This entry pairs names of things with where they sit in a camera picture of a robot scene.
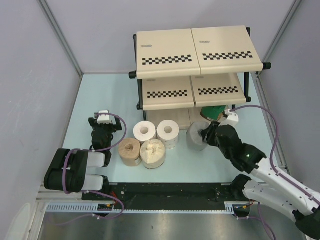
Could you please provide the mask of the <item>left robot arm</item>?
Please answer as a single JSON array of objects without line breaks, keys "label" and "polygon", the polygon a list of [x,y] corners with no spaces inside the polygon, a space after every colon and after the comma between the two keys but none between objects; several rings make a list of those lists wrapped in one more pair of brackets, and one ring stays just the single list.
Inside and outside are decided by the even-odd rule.
[{"label": "left robot arm", "polygon": [[122,130],[121,120],[110,115],[97,114],[90,117],[88,123],[92,128],[89,149],[59,148],[44,177],[47,190],[79,193],[93,191],[100,200],[110,196],[111,188],[104,184],[106,178],[101,175],[88,174],[88,168],[102,168],[110,164],[114,133]]}]

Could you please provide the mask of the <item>white pinkish paper roll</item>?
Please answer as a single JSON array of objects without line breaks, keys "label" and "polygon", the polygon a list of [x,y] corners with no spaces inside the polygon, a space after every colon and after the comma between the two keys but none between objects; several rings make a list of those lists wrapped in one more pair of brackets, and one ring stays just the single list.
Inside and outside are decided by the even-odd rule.
[{"label": "white pinkish paper roll", "polygon": [[156,138],[157,130],[155,125],[150,121],[140,121],[133,128],[133,135],[142,145],[144,142]]}]

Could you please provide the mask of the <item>green paper towel roll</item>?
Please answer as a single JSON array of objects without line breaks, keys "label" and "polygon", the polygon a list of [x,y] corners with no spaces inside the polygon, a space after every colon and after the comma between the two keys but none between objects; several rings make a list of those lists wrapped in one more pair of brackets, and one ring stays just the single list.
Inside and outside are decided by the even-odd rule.
[{"label": "green paper towel roll", "polygon": [[226,106],[206,106],[201,109],[200,115],[210,121],[210,122],[217,122],[223,116],[223,111],[225,110]]}]

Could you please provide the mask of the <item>grey paper towel roll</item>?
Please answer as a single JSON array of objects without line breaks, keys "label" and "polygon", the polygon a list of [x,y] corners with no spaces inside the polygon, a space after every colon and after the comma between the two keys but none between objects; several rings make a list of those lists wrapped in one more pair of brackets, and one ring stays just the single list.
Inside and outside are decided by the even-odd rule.
[{"label": "grey paper towel roll", "polygon": [[186,142],[189,149],[201,152],[207,148],[208,144],[203,142],[201,131],[209,127],[208,122],[196,121],[191,124],[186,133]]}]

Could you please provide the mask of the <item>white dotted paper roll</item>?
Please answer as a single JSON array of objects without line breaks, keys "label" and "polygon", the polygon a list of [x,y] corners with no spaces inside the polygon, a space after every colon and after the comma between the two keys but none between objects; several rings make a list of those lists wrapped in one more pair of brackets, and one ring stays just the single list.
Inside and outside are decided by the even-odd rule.
[{"label": "white dotted paper roll", "polygon": [[176,147],[179,141],[180,128],[173,120],[163,120],[156,129],[157,139],[160,140],[167,150]]}]

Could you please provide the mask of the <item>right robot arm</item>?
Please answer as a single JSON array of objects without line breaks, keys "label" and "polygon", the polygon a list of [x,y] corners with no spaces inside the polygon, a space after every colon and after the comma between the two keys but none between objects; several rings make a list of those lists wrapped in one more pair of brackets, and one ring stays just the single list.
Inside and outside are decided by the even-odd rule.
[{"label": "right robot arm", "polygon": [[213,122],[199,132],[204,143],[217,147],[245,176],[230,188],[231,196],[261,202],[291,219],[311,239],[320,238],[320,194],[274,165],[257,147],[243,143],[231,125]]}]

